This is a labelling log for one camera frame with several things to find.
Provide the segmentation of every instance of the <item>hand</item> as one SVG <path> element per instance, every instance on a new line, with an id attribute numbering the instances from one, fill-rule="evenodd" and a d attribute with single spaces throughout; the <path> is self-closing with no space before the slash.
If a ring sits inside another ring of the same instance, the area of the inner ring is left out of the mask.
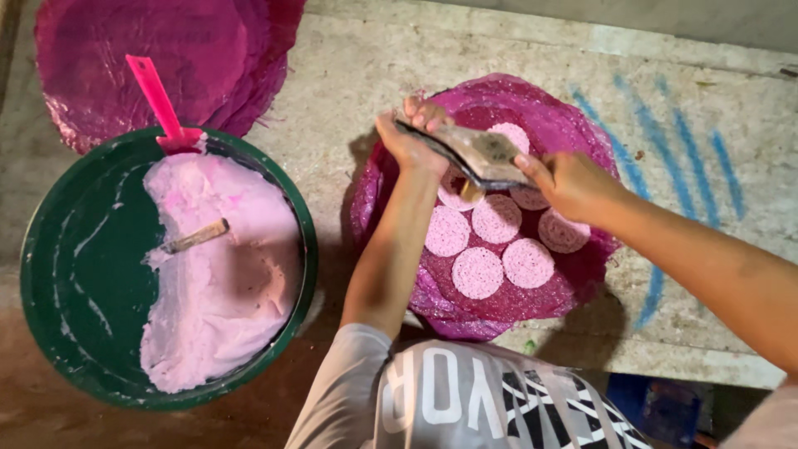
<path id="1" fill-rule="evenodd" d="M 520 154 L 516 166 L 532 179 L 557 212 L 571 221 L 604 228 L 606 207 L 634 198 L 583 153 Z"/>
<path id="2" fill-rule="evenodd" d="M 446 115 L 446 109 L 432 101 L 421 100 L 419 97 L 407 97 L 404 107 L 405 115 L 418 129 L 433 132 L 441 124 L 454 125 L 454 119 Z M 375 124 L 380 137 L 382 137 L 382 143 L 396 158 L 400 170 L 429 173 L 440 181 L 446 173 L 448 161 L 429 149 L 425 143 L 399 132 L 393 124 L 393 119 L 394 113 L 390 111 L 380 114 Z"/>

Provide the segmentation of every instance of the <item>gray t-shirt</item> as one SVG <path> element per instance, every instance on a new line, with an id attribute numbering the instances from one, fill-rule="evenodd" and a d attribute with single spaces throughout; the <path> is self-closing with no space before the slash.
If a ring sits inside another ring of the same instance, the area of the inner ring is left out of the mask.
<path id="1" fill-rule="evenodd" d="M 428 340 L 393 357 L 390 346 L 370 326 L 341 328 L 286 447 L 650 447 L 618 409 L 565 369 L 490 344 Z M 769 399 L 760 409 L 796 416 L 798 387 L 780 390 L 792 395 L 781 392 L 785 400 Z M 778 438 L 753 438 L 772 431 L 761 421 L 742 426 L 726 446 L 796 441 L 794 423 Z"/>

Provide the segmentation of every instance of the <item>person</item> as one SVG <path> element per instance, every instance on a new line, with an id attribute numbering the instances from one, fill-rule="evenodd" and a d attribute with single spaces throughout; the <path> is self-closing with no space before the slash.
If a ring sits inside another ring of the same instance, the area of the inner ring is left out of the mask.
<path id="1" fill-rule="evenodd" d="M 419 129 L 453 123 L 417 97 L 404 109 Z M 650 447 L 563 368 L 453 341 L 392 355 L 448 162 L 398 132 L 393 113 L 376 127 L 399 177 L 286 447 Z M 515 163 L 563 216 L 615 235 L 788 373 L 724 447 L 798 447 L 798 266 L 635 196 L 581 153 L 522 154 Z"/>

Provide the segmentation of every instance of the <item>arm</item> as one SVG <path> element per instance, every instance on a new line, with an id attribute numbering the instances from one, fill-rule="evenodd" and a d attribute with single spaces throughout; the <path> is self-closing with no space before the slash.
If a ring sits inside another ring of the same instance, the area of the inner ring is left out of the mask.
<path id="1" fill-rule="evenodd" d="M 798 266 L 635 196 L 583 154 L 520 157 L 516 164 L 564 217 L 615 235 L 795 377 Z"/>
<path id="2" fill-rule="evenodd" d="M 405 114 L 416 127 L 432 131 L 442 122 L 453 123 L 445 111 L 416 98 L 405 101 Z M 448 162 L 418 140 L 400 133 L 393 114 L 376 120 L 385 147 L 399 163 L 399 178 L 377 229 L 355 266 L 344 299 L 341 327 L 368 324 L 390 339 L 399 334 L 416 280 L 440 178 Z"/>

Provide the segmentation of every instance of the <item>pink plastic scoop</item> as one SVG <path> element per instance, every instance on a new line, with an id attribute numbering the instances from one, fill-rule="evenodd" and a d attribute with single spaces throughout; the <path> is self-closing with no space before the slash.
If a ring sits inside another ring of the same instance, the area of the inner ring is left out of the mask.
<path id="1" fill-rule="evenodd" d="M 156 137 L 164 153 L 167 156 L 177 153 L 199 153 L 200 151 L 194 145 L 200 139 L 203 131 L 199 128 L 180 126 L 172 103 L 166 96 L 164 85 L 161 84 L 158 72 L 152 64 L 152 59 L 129 54 L 126 54 L 124 58 L 127 59 L 130 69 L 136 76 L 136 81 L 139 82 L 139 87 L 144 91 L 147 102 L 158 118 L 158 122 L 164 128 L 166 137 Z"/>

